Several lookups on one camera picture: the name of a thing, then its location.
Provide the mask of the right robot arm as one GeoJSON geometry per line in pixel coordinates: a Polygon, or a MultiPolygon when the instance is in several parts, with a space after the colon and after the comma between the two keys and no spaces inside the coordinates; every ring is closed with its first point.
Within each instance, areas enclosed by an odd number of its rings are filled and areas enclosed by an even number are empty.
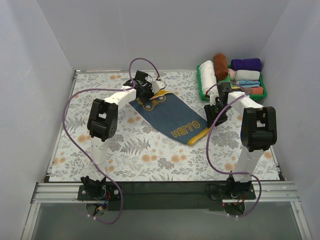
{"type": "Polygon", "coordinates": [[[226,122],[226,112],[233,108],[242,117],[242,147],[233,170],[215,169],[217,173],[226,175],[227,179],[210,183],[206,191],[213,200],[254,200],[256,195],[252,180],[257,177],[253,172],[264,152],[277,142],[276,110],[256,103],[243,87],[233,89],[229,82],[219,82],[213,86],[217,88],[218,96],[211,97],[210,103],[204,107],[208,130],[212,132],[214,127],[226,122]]]}

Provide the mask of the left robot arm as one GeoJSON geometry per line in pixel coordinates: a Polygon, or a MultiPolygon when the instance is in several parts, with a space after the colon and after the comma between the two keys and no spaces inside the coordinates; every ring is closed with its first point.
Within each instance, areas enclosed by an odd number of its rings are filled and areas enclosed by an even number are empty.
{"type": "Polygon", "coordinates": [[[99,165],[106,159],[111,138],[117,131],[119,110],[134,100],[149,100],[159,91],[159,82],[150,82],[148,77],[148,73],[138,70],[114,94],[93,100],[87,122],[91,142],[88,156],[93,170],[103,177],[81,177],[78,200],[120,201],[123,198],[122,186],[106,176],[99,165]]]}

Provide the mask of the blue yellow cloth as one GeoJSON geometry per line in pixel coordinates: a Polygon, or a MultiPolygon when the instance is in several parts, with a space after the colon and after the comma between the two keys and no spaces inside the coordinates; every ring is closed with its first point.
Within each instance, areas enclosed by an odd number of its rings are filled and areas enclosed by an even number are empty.
{"type": "Polygon", "coordinates": [[[149,101],[136,99],[130,105],[153,128],[179,143],[192,146],[209,132],[207,121],[173,92],[160,90],[149,101]]]}

